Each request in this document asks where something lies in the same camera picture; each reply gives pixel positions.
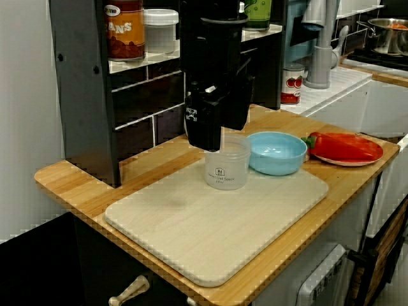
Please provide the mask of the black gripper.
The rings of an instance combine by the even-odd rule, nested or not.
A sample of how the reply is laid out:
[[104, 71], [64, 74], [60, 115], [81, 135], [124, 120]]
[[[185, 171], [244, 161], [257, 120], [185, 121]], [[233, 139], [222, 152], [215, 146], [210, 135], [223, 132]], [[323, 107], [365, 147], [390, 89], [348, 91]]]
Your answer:
[[180, 18], [181, 69], [186, 75], [185, 124], [189, 143], [206, 151], [221, 146], [219, 98], [226, 128], [242, 130], [254, 92], [254, 77], [240, 58], [245, 15], [236, 18]]

